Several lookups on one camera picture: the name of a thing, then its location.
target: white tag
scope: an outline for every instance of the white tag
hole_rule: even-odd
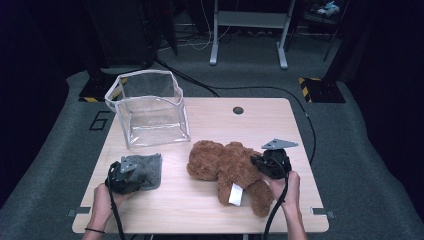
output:
[[[241,195],[243,194],[243,188],[233,183],[233,187],[231,188],[229,203],[232,203],[236,206],[240,206],[241,203]]]

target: table top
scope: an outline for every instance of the table top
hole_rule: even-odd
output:
[[[163,161],[159,188],[138,191],[119,208],[125,233],[263,233],[268,218],[253,214],[248,194],[243,194],[241,206],[224,206],[218,201],[217,182],[193,179],[188,175],[186,166],[193,144],[200,140],[212,140],[223,145],[238,141],[245,147],[263,152],[262,145],[278,138],[299,144],[285,150],[293,170],[301,177],[300,208],[306,232],[328,230],[327,217],[313,215],[310,211],[311,207],[322,208],[323,205],[287,99],[184,98],[184,102],[190,142],[127,149],[115,116],[81,207],[91,207],[94,188],[104,182],[113,162],[120,161],[122,156],[160,153]],[[234,107],[241,107],[244,112],[235,114]],[[90,217],[91,211],[77,214],[73,231],[83,233]],[[109,221],[106,232],[118,232],[114,217]],[[287,232],[281,208],[270,228],[270,233],[278,232]]]

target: clear plastic container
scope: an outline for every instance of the clear plastic container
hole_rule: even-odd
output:
[[[105,102],[119,118],[127,148],[190,141],[183,90],[169,71],[119,75]]]

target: gray carpet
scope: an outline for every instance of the gray carpet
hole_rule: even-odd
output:
[[[275,42],[270,37],[228,39],[220,45],[218,64],[209,65],[211,46],[196,50],[179,47],[158,52],[158,57],[186,75],[215,87],[278,87],[292,93],[305,108],[316,133],[312,170],[323,204],[334,211],[330,229],[309,234],[310,239],[424,239],[424,225],[403,188],[386,169],[369,143],[358,106],[344,83],[338,86],[345,104],[306,103],[299,77],[323,77],[324,38],[297,36],[287,53],[288,70],[278,64]],[[153,69],[164,69],[158,64]],[[128,69],[112,69],[125,72]],[[67,79],[66,104],[34,163],[0,210],[0,239],[80,239],[72,232],[73,218],[66,216],[79,206],[103,146],[113,113],[104,130],[90,131],[104,103],[78,101],[88,80],[81,72]],[[207,90],[178,78],[187,97],[212,97]],[[281,97],[290,100],[309,157],[314,152],[311,126],[298,101],[285,91],[267,88],[216,90],[221,97]],[[285,234],[271,239],[286,239]],[[117,239],[107,235],[104,239]]]

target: stuffed animal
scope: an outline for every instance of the stuffed animal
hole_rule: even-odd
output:
[[[229,197],[233,183],[252,197],[253,213],[259,217],[269,214],[274,200],[271,188],[261,177],[250,156],[262,155],[240,142],[221,143],[201,140],[193,145],[190,152],[187,172],[201,180],[218,180],[218,199],[223,205],[230,205]]]

